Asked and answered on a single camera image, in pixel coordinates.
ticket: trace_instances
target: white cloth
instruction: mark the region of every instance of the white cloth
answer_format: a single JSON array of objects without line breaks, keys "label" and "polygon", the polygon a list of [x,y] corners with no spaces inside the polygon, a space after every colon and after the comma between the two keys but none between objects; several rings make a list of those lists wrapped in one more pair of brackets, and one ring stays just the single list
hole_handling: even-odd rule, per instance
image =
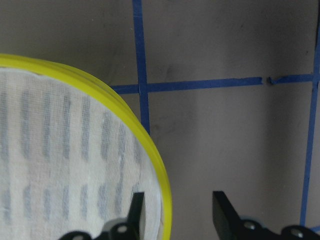
[{"label": "white cloth", "polygon": [[0,68],[0,239],[94,238],[145,192],[161,239],[161,190],[142,145],[109,109],[59,80]]}]

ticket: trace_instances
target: blue tape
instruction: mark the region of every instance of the blue tape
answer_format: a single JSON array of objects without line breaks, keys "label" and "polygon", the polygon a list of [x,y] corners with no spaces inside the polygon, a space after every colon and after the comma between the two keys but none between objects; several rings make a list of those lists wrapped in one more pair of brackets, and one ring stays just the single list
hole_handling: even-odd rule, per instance
[{"label": "blue tape", "polygon": [[141,124],[150,133],[146,51],[141,0],[132,0],[132,6]]},{"label": "blue tape", "polygon": [[301,75],[283,76],[278,78],[277,80],[273,80],[271,77],[268,77],[268,82],[275,85],[275,84],[312,82],[313,79],[314,79],[313,74],[301,74]]},{"label": "blue tape", "polygon": [[312,163],[312,151],[314,145],[314,134],[315,134],[315,122],[316,122],[316,109],[318,100],[318,83],[319,83],[319,67],[320,67],[320,16],[318,14],[318,24],[317,24],[317,39],[314,52],[313,61],[313,80],[312,80],[312,94],[311,94],[311,105],[310,105],[310,117],[309,117],[309,129],[308,129],[308,139],[306,145],[306,157],[305,157],[305,167],[304,167],[304,179],[303,179],[303,190],[302,190],[302,201],[301,201],[301,211],[300,211],[300,225],[306,224],[307,217],[307,205],[308,205],[308,193],[309,193],[309,183],[310,183],[310,173],[311,173],[311,163]]},{"label": "blue tape", "polygon": [[310,228],[312,231],[314,232],[319,232],[320,231],[320,226],[315,226],[315,227],[312,227]]},{"label": "blue tape", "polygon": [[261,85],[261,84],[262,84],[261,77],[248,77],[248,78],[240,78],[240,79],[229,78],[229,79],[217,79],[217,80],[149,83],[148,84],[148,92],[226,88],[226,87],[235,87],[235,86]]},{"label": "blue tape", "polygon": [[137,93],[139,93],[139,86],[137,84],[134,84],[134,85],[117,85],[117,86],[111,86],[111,88],[117,94],[137,94]]}]

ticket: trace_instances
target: white fabric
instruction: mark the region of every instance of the white fabric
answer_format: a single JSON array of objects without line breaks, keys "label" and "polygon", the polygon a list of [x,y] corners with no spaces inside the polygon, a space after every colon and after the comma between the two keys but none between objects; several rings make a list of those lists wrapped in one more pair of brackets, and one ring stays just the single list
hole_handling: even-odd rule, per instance
[{"label": "white fabric", "polygon": [[161,190],[126,125],[61,81],[0,69],[0,239],[56,240],[75,230],[96,237],[142,191],[144,238],[156,240]]}]

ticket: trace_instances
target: blue painter's tape strip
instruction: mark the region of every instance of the blue painter's tape strip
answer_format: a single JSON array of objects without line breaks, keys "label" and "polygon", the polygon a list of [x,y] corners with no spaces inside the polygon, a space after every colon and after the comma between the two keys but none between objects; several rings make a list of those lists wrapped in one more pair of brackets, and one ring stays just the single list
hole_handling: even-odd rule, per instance
[{"label": "blue painter's tape strip", "polygon": [[261,77],[150,83],[148,84],[148,92],[226,88],[226,87],[236,87],[236,86],[261,85],[261,84],[262,84]]},{"label": "blue painter's tape strip", "polygon": [[139,86],[137,84],[111,86],[111,88],[117,94],[137,94],[137,93],[139,93]]},{"label": "blue painter's tape strip", "polygon": [[314,232],[319,232],[320,231],[320,226],[312,227],[311,230],[314,231]]},{"label": "blue painter's tape strip", "polygon": [[312,80],[309,129],[308,129],[308,139],[307,139],[307,146],[306,146],[306,158],[305,158],[305,167],[304,167],[301,211],[300,211],[300,225],[303,225],[303,226],[306,224],[306,218],[307,218],[308,193],[309,193],[309,183],[310,183],[310,174],[311,174],[312,151],[313,151],[313,145],[314,145],[316,109],[317,109],[317,100],[318,100],[318,83],[319,83],[319,79],[320,79],[320,75],[319,75],[319,67],[320,67],[320,15],[319,14],[318,14],[318,24],[317,24],[316,36],[317,36],[317,40],[316,40],[316,45],[315,45],[314,61],[313,61],[314,65],[313,65],[313,80]]},{"label": "blue painter's tape strip", "polygon": [[269,83],[275,84],[289,84],[289,83],[304,83],[312,82],[314,79],[313,74],[301,74],[301,75],[289,75],[273,80],[271,77],[268,78]]},{"label": "blue painter's tape strip", "polygon": [[145,130],[148,133],[150,133],[146,51],[145,51],[145,37],[144,37],[144,25],[143,25],[143,17],[142,17],[141,0],[132,0],[132,6],[133,6],[136,65],[137,65],[137,72],[138,72],[138,87],[139,87],[139,94],[140,94],[141,124],[144,126]]}]

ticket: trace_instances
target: blue tape line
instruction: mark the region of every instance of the blue tape line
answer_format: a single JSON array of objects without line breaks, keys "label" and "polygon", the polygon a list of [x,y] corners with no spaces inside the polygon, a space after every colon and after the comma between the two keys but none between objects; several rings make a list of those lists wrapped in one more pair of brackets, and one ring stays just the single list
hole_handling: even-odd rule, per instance
[{"label": "blue tape line", "polygon": [[303,190],[302,190],[302,201],[301,201],[301,212],[300,212],[300,225],[306,224],[307,217],[307,205],[308,205],[308,192],[310,183],[310,172],[312,163],[312,151],[314,145],[314,134],[315,134],[315,122],[316,122],[316,109],[318,100],[318,83],[319,83],[319,68],[320,68],[320,15],[318,14],[318,24],[317,24],[317,39],[314,52],[313,61],[313,80],[312,80],[312,95],[311,95],[311,105],[310,105],[310,117],[309,117],[309,129],[308,129],[308,139],[306,146],[306,157],[305,157],[305,167],[304,167],[304,179],[303,179]]},{"label": "blue tape line", "polygon": [[250,86],[250,85],[261,85],[261,84],[262,84],[261,77],[149,83],[148,92],[225,88],[225,87]]},{"label": "blue tape line", "polygon": [[117,94],[137,94],[137,93],[139,93],[139,86],[137,84],[134,84],[134,85],[117,85],[117,86],[111,86],[111,88]]},{"label": "blue tape line", "polygon": [[143,25],[143,17],[142,17],[141,0],[132,0],[132,6],[133,6],[136,65],[137,65],[137,72],[138,72],[138,87],[139,87],[139,94],[140,94],[141,124],[144,126],[145,130],[148,133],[150,133],[146,51],[145,51],[145,37],[144,37],[144,25]]},{"label": "blue tape line", "polygon": [[273,80],[271,77],[268,77],[269,83],[273,85],[312,82],[313,79],[314,79],[313,74],[289,75],[289,76],[280,77],[277,80]]},{"label": "blue tape line", "polygon": [[320,231],[320,226],[315,226],[315,227],[312,227],[310,228],[312,231],[314,232],[319,232]]}]

